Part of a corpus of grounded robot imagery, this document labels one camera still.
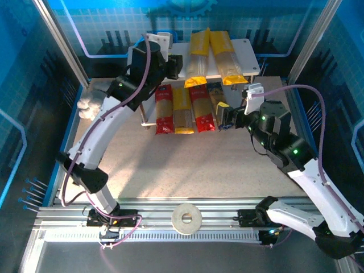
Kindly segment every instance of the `red pasta package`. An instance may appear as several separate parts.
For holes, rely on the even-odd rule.
[[[214,131],[215,124],[211,113],[210,97],[206,85],[198,85],[189,88],[193,113],[195,114],[197,131]]]
[[[156,135],[174,134],[173,129],[173,97],[170,84],[161,85],[155,92]]]

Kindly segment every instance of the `gear logo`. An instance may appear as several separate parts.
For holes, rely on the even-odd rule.
[[[186,20],[204,16],[205,12],[211,11],[212,5],[215,4],[217,0],[166,0],[166,8],[171,15]]]

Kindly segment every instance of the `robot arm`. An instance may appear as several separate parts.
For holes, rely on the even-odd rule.
[[[289,132],[291,114],[284,105],[252,98],[252,94],[261,92],[259,84],[251,85],[246,106],[232,109],[220,105],[218,113],[223,126],[247,128],[251,137],[266,149],[271,161],[306,192],[322,215],[303,212],[271,196],[257,206],[257,214],[263,215],[267,222],[283,224],[305,234],[334,259],[355,253],[364,238],[364,216],[350,205],[327,174],[325,182],[321,178],[315,153],[306,141]]]
[[[136,111],[142,101],[149,99],[166,77],[177,79],[183,66],[182,56],[168,55],[168,37],[148,34],[147,39],[150,47],[150,65],[139,93],[125,106],[119,107],[121,102],[128,100],[137,88],[140,88],[147,64],[146,42],[141,42],[133,48],[131,64],[123,75],[111,83],[100,112],[83,137],[68,153],[59,152],[56,158],[70,173],[73,181],[85,188],[97,208],[106,214],[117,215],[120,211],[118,203],[106,186],[108,175],[98,168],[106,148],[120,126]],[[153,40],[161,41],[162,51],[160,44],[152,42]]]

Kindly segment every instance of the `spaghetti package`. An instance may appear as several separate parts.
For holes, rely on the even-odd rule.
[[[189,63],[184,87],[206,84],[209,60],[210,29],[191,35],[189,43]]]
[[[191,101],[188,89],[172,89],[173,93],[173,119],[175,121],[175,134],[193,134]]]
[[[222,84],[245,84],[244,78],[233,44],[227,31],[211,31],[210,42],[216,65],[222,78]]]
[[[225,95],[224,95],[224,91],[222,90],[222,86],[221,86],[220,82],[210,82],[206,85],[206,87],[207,87],[207,91],[209,93],[210,100],[212,103],[213,112],[216,116],[217,126],[220,128],[221,117],[220,117],[220,115],[217,114],[217,105],[220,102],[223,102],[225,104],[227,103]]]
[[[170,84],[161,85],[155,91],[156,135],[173,134],[173,105],[172,87]]]
[[[193,113],[195,114],[197,131],[214,131],[215,124],[211,113],[210,98],[206,85],[199,85],[189,88],[189,96],[192,102]]]

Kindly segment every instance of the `tape roll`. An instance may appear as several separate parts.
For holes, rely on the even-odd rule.
[[[190,222],[184,222],[182,217],[190,217]],[[202,224],[202,215],[199,209],[190,204],[185,203],[179,205],[172,213],[172,226],[182,235],[191,235],[199,230]]]

